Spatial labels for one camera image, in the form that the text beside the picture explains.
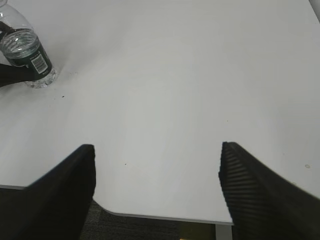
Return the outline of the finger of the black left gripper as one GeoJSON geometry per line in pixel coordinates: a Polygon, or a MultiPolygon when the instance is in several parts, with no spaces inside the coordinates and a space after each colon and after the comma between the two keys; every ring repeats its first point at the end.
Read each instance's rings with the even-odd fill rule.
{"type": "Polygon", "coordinates": [[[13,32],[13,28],[4,22],[0,21],[0,35],[5,36],[7,34],[11,34],[13,32]]]}
{"type": "Polygon", "coordinates": [[[35,72],[25,66],[11,66],[0,64],[0,87],[5,87],[22,82],[36,81],[35,72]]]}

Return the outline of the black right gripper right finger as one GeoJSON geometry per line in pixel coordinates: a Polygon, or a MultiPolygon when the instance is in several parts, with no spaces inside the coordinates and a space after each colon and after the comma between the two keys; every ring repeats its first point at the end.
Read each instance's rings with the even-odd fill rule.
{"type": "Polygon", "coordinates": [[[223,142],[218,173],[236,240],[318,240],[320,200],[236,142],[223,142]]]}

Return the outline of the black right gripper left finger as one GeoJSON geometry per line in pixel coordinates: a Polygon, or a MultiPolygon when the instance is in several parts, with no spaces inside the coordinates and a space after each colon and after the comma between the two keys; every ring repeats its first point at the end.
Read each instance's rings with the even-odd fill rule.
{"type": "Polygon", "coordinates": [[[0,238],[79,239],[95,188],[95,148],[83,144],[31,185],[0,197],[0,238]]]}

